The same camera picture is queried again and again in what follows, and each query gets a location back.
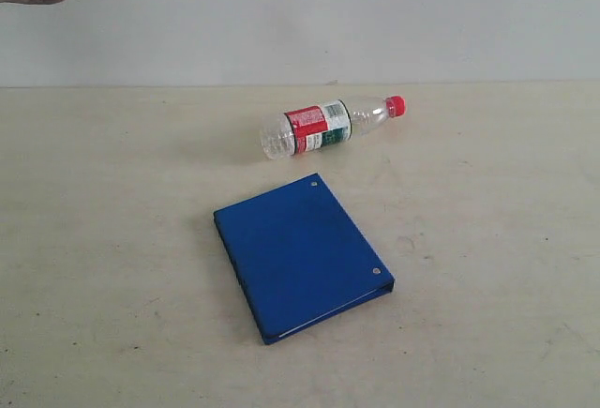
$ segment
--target red label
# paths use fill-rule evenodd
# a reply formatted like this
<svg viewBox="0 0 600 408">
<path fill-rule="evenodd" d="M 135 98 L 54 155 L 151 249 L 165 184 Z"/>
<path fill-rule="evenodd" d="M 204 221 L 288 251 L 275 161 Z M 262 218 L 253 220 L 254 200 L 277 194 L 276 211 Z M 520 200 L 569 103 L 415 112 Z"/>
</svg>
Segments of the red label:
<svg viewBox="0 0 600 408">
<path fill-rule="evenodd" d="M 286 113 L 296 138 L 296 153 L 307 151 L 307 136 L 328 130 L 327 120 L 319 106 Z"/>
</svg>

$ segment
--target red bottle cap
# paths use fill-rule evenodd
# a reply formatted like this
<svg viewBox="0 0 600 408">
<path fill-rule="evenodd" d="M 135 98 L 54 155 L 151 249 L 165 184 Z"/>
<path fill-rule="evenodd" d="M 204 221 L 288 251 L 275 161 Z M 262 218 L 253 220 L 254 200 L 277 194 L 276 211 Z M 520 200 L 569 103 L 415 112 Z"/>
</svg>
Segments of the red bottle cap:
<svg viewBox="0 0 600 408">
<path fill-rule="evenodd" d="M 387 98 L 385 104 L 387 105 L 387 112 L 390 114 L 390 117 L 400 117 L 406 113 L 406 102 L 400 96 Z"/>
</svg>

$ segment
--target tabletop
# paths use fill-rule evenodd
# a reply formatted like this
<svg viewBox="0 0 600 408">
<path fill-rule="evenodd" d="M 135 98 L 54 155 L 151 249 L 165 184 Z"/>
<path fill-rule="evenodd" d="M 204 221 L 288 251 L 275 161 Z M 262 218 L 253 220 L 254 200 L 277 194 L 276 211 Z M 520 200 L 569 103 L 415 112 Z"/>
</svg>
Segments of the tabletop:
<svg viewBox="0 0 600 408">
<path fill-rule="evenodd" d="M 270 161 L 270 113 L 407 100 Z M 600 402 L 598 82 L 0 90 L 0 406 Z M 319 173 L 390 295 L 264 346 L 212 213 Z M 281 251 L 282 259 L 285 250 Z"/>
</svg>

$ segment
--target clear plastic bottle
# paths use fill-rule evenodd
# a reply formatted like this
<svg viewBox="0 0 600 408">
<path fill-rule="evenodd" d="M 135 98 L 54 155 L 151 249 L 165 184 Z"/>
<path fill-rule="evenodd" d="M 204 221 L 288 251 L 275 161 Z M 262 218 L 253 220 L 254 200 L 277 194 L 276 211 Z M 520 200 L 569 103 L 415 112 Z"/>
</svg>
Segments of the clear plastic bottle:
<svg viewBox="0 0 600 408">
<path fill-rule="evenodd" d="M 404 99 L 348 97 L 275 115 L 264 122 L 262 149 L 270 159 L 298 155 L 362 136 L 406 112 Z"/>
</svg>

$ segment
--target blue binder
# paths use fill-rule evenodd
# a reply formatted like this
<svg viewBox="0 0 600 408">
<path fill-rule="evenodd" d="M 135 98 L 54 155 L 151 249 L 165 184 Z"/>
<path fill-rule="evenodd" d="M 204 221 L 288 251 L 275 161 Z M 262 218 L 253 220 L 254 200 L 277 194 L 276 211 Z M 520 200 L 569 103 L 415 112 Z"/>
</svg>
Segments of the blue binder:
<svg viewBox="0 0 600 408">
<path fill-rule="evenodd" d="M 215 212 L 265 344 L 394 288 L 394 277 L 317 175 Z"/>
</svg>

